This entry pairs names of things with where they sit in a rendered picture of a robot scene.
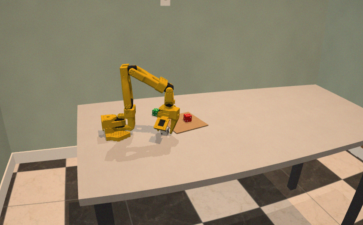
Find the white die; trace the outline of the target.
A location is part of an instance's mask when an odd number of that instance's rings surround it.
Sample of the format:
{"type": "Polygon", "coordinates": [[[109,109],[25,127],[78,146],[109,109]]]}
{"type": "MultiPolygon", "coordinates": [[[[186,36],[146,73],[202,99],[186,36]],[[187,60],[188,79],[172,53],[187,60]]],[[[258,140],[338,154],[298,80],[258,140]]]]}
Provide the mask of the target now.
{"type": "Polygon", "coordinates": [[[165,135],[165,136],[167,136],[167,135],[168,135],[168,133],[169,133],[169,127],[167,127],[165,131],[161,131],[161,130],[160,130],[160,134],[161,134],[161,135],[165,135]]]}

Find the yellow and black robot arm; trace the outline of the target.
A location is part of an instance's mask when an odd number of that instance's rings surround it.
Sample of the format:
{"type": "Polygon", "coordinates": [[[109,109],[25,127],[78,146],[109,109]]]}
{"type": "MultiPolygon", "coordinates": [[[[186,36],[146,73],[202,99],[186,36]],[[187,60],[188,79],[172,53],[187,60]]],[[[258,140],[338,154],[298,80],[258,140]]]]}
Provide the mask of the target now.
{"type": "Polygon", "coordinates": [[[120,113],[118,115],[102,115],[107,141],[113,140],[119,142],[123,139],[127,139],[127,137],[131,137],[129,131],[133,130],[135,127],[136,105],[133,104],[133,93],[130,76],[146,83],[160,93],[165,92],[165,106],[172,107],[175,104],[173,95],[174,86],[171,83],[168,83],[168,80],[164,79],[163,77],[157,78],[144,69],[136,65],[129,66],[129,64],[121,65],[120,75],[125,108],[124,113],[120,113]],[[125,119],[128,120],[127,125],[125,119]]]}

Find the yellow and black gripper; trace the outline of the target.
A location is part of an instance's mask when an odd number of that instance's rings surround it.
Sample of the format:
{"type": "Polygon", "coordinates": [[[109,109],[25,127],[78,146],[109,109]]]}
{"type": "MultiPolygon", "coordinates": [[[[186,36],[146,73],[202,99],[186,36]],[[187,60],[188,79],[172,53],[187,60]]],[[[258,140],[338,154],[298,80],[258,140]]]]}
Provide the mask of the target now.
{"type": "Polygon", "coordinates": [[[172,134],[176,123],[180,116],[180,108],[173,105],[172,107],[167,107],[164,104],[159,107],[159,111],[157,114],[157,120],[154,125],[154,129],[157,129],[157,131],[162,130],[165,131],[167,128],[167,125],[169,123],[169,119],[171,119],[171,129],[170,134],[172,134]]]}

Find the green die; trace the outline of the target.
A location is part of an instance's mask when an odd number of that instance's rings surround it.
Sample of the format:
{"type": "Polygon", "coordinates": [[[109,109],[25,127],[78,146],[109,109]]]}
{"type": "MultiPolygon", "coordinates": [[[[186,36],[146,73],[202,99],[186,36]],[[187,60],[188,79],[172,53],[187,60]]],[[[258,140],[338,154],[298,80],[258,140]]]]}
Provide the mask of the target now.
{"type": "Polygon", "coordinates": [[[152,115],[153,116],[157,116],[157,113],[158,113],[159,109],[155,108],[152,110],[152,115]]]}

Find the red die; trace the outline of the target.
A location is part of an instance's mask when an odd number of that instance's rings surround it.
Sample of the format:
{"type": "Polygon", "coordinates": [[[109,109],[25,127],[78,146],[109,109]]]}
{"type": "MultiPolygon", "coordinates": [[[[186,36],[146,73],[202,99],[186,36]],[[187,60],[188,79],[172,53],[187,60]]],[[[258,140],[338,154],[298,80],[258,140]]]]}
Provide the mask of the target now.
{"type": "Polygon", "coordinates": [[[191,122],[192,121],[192,116],[189,113],[184,114],[183,119],[184,119],[185,122],[191,122]]]}

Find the tan flat mat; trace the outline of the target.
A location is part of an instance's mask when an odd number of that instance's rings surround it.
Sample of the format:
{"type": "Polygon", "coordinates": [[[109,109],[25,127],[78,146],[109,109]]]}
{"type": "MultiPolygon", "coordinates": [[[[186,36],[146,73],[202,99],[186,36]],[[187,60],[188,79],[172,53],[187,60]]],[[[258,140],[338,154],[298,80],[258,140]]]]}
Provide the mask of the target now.
{"type": "MultiPolygon", "coordinates": [[[[208,126],[208,124],[206,124],[205,122],[203,122],[202,120],[200,120],[199,118],[197,118],[196,116],[194,116],[191,113],[189,113],[189,114],[192,116],[192,121],[185,122],[183,119],[183,115],[188,114],[188,113],[189,112],[180,113],[179,119],[176,123],[176,126],[175,126],[173,132],[175,132],[176,134],[179,134],[179,133],[183,133],[183,132],[187,132],[187,131],[191,131],[191,130],[195,130],[198,128],[208,126]]],[[[167,127],[171,128],[171,119],[169,119],[169,120],[170,121],[169,121],[167,127]]]]}

